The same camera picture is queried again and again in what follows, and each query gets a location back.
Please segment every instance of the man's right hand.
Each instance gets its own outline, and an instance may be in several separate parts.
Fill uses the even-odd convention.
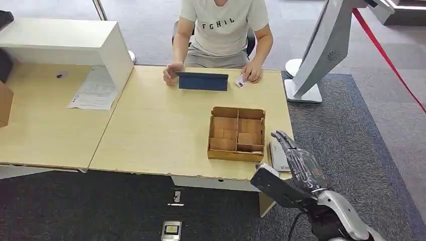
[[[182,62],[172,62],[171,64],[168,64],[167,67],[163,70],[163,78],[164,81],[168,85],[174,85],[176,83],[176,72],[183,70],[183,63]]]

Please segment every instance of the white t-shirt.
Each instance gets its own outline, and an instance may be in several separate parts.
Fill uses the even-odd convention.
[[[180,16],[196,22],[194,47],[213,56],[239,53],[246,48],[249,27],[258,31],[268,20],[265,0],[182,0]]]

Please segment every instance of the red rope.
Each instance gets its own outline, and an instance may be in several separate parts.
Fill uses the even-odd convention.
[[[373,32],[371,31],[370,27],[368,27],[367,23],[365,22],[365,20],[362,18],[361,13],[358,11],[358,9],[353,9],[352,13],[355,15],[355,17],[357,18],[357,20],[359,21],[359,23],[361,24],[362,28],[364,29],[365,33],[368,35],[368,37],[370,38],[371,42],[373,42],[373,44],[376,46],[377,50],[382,54],[383,58],[386,60],[386,62],[389,64],[390,68],[393,70],[393,72],[395,72],[396,76],[398,76],[399,80],[401,81],[401,83],[404,85],[404,87],[408,90],[408,92],[410,93],[410,95],[414,98],[414,100],[418,103],[418,105],[420,106],[420,108],[423,110],[423,112],[426,113],[426,109],[425,107],[420,103],[420,101],[417,99],[417,97],[415,97],[415,95],[411,92],[410,88],[408,88],[407,84],[405,83],[405,81],[402,79],[401,75],[399,74],[398,70],[396,70],[395,66],[393,65],[392,61],[390,61],[389,57],[387,56],[386,52],[384,51],[384,49],[382,48],[382,46],[380,45],[379,41],[376,39],[376,37],[374,36]]]

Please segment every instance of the gray tile floor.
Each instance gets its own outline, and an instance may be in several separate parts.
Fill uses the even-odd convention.
[[[103,0],[110,20],[120,23],[129,49],[141,64],[165,65],[171,60],[171,32],[178,0]],[[303,55],[320,14],[322,0],[266,0],[275,36],[265,68],[283,70],[285,62]],[[16,17],[97,19],[90,0],[9,0],[2,10]],[[414,94],[426,103],[426,28],[386,27],[369,9],[361,14],[383,44]],[[426,114],[408,95],[356,19],[350,49],[335,73],[351,73],[387,144],[423,220],[426,221]]]

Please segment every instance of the cardboard box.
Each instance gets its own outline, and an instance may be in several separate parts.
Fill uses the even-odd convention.
[[[264,149],[264,110],[213,108],[208,135],[208,158],[260,162]]]
[[[0,127],[7,126],[11,113],[13,92],[0,81]]]

